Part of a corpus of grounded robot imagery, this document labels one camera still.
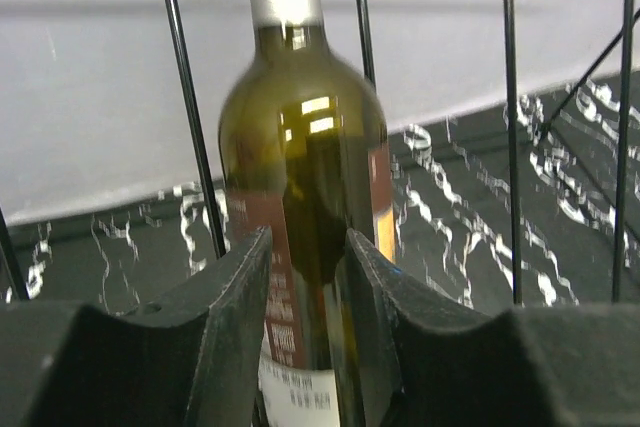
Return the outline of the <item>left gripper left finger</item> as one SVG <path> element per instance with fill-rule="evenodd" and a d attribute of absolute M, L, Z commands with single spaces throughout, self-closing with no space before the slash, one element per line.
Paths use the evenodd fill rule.
<path fill-rule="evenodd" d="M 123 316 L 73 301 L 1 309 L 5 426 L 247 426 L 272 234 Z"/>

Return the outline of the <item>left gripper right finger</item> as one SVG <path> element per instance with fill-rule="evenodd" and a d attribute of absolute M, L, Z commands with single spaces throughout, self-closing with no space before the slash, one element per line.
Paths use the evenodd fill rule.
<path fill-rule="evenodd" d="M 361 233 L 346 274 L 368 426 L 635 426 L 639 309 L 487 316 L 417 281 Z"/>

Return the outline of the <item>dark green wine bottle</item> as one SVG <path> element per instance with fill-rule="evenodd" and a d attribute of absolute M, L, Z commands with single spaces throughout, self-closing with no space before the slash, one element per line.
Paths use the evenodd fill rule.
<path fill-rule="evenodd" d="M 386 120 L 330 49 L 321 0 L 250 0 L 252 64 L 219 119 L 231 237 L 272 231 L 259 390 L 270 426 L 361 426 L 345 248 L 395 256 Z"/>

